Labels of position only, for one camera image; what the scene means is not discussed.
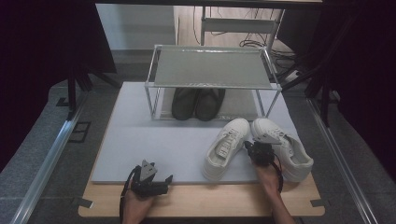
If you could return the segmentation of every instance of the pair of sneakers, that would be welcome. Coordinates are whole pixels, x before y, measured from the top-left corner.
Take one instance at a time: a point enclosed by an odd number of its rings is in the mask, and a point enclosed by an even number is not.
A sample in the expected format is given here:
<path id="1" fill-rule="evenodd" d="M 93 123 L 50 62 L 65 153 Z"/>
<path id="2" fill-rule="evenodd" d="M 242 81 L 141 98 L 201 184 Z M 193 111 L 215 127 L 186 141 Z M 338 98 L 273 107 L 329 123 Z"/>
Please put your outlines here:
<path id="1" fill-rule="evenodd" d="M 289 181 L 301 182 L 311 172 L 314 160 L 306 153 L 303 144 L 295 137 L 285 134 L 273 121 L 264 118 L 252 122 L 251 133 L 255 141 L 266 142 L 272 138 L 280 142 L 272 148 L 282 164 L 282 175 Z M 227 171 L 233 156 L 250 136 L 250 126 L 245 119 L 234 119 L 219 132 L 206 152 L 203 175 L 217 181 Z"/>

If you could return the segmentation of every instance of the wooden table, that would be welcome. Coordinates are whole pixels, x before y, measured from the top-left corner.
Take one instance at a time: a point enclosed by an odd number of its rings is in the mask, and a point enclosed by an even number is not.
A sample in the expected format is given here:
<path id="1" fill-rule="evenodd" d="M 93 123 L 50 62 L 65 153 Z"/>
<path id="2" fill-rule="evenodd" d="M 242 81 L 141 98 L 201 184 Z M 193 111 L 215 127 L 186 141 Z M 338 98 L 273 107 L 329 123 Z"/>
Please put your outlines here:
<path id="1" fill-rule="evenodd" d="M 88 182 L 83 199 L 92 208 L 80 207 L 82 217 L 118 217 L 123 185 L 95 185 Z M 322 216 L 324 206 L 314 207 L 319 200 L 312 175 L 301 183 L 286 182 L 281 193 L 294 217 Z M 239 185 L 174 185 L 168 194 L 154 201 L 148 217 L 269 217 L 271 208 L 258 184 Z"/>

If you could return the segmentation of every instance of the white platform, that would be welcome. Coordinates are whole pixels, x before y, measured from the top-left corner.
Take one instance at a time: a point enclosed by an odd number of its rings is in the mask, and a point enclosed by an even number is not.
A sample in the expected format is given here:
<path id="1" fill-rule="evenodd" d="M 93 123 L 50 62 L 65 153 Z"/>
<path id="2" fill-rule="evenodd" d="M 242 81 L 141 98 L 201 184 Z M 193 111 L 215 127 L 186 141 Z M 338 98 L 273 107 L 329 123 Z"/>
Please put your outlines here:
<path id="1" fill-rule="evenodd" d="M 275 94 L 275 91 L 261 91 L 261 98 L 265 102 L 265 99 L 273 99 Z M 287 133 L 297 136 L 281 94 L 269 119 Z M 155 162 L 158 169 L 154 181 L 164 181 L 173 175 L 173 184 L 213 183 L 202 176 L 201 169 L 207 149 L 226 123 L 151 119 L 144 83 L 124 82 L 107 125 L 92 181 L 123 183 L 136 165 L 147 160 Z M 247 151 L 242 148 L 220 182 L 234 184 L 256 180 Z"/>

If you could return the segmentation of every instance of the gray floor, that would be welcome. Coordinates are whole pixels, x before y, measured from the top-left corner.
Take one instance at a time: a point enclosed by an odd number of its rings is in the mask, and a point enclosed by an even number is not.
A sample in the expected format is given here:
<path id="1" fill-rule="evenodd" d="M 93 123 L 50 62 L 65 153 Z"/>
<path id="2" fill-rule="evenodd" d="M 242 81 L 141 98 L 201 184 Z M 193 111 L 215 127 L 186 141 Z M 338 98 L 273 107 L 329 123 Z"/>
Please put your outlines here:
<path id="1" fill-rule="evenodd" d="M 130 57 L 116 54 L 118 74 L 116 80 L 143 81 L 149 64 L 147 55 L 132 63 Z M 117 217 L 84 218 L 78 215 L 76 199 L 82 197 L 96 154 L 105 134 L 106 125 L 118 90 L 102 80 L 92 77 L 93 90 L 79 118 L 91 124 L 82 143 L 69 142 L 46 186 L 30 223 L 119 223 Z M 297 223 L 363 223 L 361 214 L 349 193 L 340 171 L 335 165 L 319 127 L 304 98 L 304 85 L 284 93 L 291 118 L 304 143 L 307 153 L 314 158 L 313 176 L 317 182 L 326 214 L 323 217 L 297 217 Z M 50 146 L 64 124 L 68 108 L 56 106 L 60 98 L 67 97 L 65 83 L 55 85 L 49 93 L 49 102 L 35 127 L 0 175 L 0 222 L 9 223 L 35 174 L 45 159 Z M 378 223 L 396 223 L 396 185 L 389 178 L 374 154 L 337 111 L 330 105 L 329 121 L 338 146 L 341 148 L 353 175 L 356 177 Z M 71 140 L 81 135 L 72 134 Z M 208 218 L 208 219 L 148 219 L 147 223 L 271 223 L 269 218 Z"/>

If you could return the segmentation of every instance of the forearm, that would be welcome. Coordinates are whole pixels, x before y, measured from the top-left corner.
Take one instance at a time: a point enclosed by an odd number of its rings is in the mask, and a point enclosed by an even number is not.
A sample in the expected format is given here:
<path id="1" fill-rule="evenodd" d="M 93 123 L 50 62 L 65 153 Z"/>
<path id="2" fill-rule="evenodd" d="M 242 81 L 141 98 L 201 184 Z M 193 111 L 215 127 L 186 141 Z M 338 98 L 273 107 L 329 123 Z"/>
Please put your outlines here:
<path id="1" fill-rule="evenodd" d="M 278 192 L 276 194 L 268 195 L 268 199 L 273 210 L 273 216 L 276 224 L 295 224 L 294 219 L 291 217 Z"/>

